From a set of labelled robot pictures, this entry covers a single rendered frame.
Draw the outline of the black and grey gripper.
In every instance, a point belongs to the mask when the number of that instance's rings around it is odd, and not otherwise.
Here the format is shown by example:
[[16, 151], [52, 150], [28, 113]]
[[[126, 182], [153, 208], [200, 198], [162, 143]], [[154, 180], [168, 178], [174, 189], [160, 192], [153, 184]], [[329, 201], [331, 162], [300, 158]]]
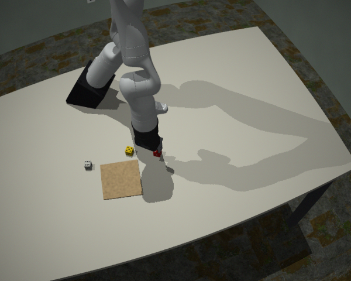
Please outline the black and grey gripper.
[[148, 121], [137, 121], [131, 115], [131, 124], [135, 135], [135, 144], [151, 151], [161, 152], [163, 138], [159, 137], [157, 115], [165, 114], [168, 111], [168, 106], [164, 103], [155, 101], [156, 113], [154, 117]]

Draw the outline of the yellow die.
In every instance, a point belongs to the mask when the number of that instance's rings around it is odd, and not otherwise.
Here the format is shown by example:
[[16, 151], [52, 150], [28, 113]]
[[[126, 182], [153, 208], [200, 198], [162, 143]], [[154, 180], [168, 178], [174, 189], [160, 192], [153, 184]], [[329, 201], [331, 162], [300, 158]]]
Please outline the yellow die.
[[126, 147], [126, 150], [125, 150], [126, 155], [132, 156], [133, 152], [134, 152], [133, 147], [130, 147], [130, 146]]

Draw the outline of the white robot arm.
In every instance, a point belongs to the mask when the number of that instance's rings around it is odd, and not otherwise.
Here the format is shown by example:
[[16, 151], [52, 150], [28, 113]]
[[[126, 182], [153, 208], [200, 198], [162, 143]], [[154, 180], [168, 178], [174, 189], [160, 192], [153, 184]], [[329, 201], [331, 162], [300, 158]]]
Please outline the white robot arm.
[[94, 59], [86, 79], [90, 86], [102, 88], [122, 63], [143, 68], [125, 73], [119, 81], [119, 88], [130, 105], [132, 117], [137, 121], [148, 121], [156, 113], [153, 95], [159, 92], [161, 81], [150, 56], [146, 28], [139, 20], [144, 0], [109, 1], [112, 15], [110, 37], [113, 42], [108, 43]]

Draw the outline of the white die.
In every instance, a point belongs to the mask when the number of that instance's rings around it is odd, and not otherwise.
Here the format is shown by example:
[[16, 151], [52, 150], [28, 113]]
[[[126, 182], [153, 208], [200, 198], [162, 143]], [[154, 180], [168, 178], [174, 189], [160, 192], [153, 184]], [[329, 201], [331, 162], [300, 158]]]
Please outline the white die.
[[85, 160], [84, 161], [84, 167], [86, 170], [91, 170], [92, 169], [92, 163], [90, 160]]

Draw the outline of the red die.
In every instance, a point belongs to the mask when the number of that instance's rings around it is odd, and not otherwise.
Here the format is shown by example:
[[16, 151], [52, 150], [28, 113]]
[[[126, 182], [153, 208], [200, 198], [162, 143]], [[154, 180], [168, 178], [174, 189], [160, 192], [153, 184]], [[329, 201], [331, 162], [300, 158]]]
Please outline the red die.
[[159, 152], [157, 152], [157, 150], [156, 150], [156, 151], [154, 151], [154, 152], [153, 152], [153, 156], [160, 157], [160, 156], [161, 156], [161, 153], [162, 153], [162, 150], [161, 150], [161, 152], [160, 152], [160, 153], [159, 153]]

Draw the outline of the tan mat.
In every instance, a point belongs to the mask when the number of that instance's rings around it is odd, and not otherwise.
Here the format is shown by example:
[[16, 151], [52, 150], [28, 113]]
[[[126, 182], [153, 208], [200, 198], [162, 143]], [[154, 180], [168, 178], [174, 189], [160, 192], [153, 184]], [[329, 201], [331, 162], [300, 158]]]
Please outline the tan mat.
[[137, 159], [100, 165], [104, 200], [143, 195]]

